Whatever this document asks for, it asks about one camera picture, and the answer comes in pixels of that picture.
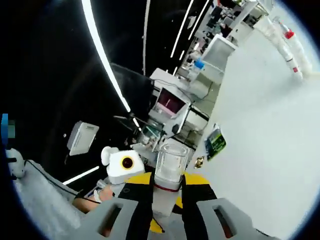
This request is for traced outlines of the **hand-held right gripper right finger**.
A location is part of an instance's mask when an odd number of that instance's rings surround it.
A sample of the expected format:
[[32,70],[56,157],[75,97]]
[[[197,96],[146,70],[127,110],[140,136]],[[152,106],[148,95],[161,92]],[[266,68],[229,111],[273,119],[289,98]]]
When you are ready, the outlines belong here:
[[197,174],[182,180],[182,220],[188,240],[258,240],[251,218]]

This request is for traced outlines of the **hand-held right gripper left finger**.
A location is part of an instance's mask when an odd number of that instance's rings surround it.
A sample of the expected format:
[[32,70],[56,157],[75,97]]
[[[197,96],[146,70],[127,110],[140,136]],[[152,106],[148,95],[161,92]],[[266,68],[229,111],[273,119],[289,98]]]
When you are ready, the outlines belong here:
[[153,219],[154,174],[128,179],[117,197],[103,201],[84,217],[77,240],[146,240]]

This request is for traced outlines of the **person's left hand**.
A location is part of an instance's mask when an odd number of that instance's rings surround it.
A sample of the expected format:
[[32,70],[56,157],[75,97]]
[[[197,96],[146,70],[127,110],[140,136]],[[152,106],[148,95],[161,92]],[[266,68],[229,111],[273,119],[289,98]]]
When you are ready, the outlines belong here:
[[98,195],[99,199],[104,202],[112,199],[115,196],[115,193],[112,191],[111,187],[107,185],[99,191]]

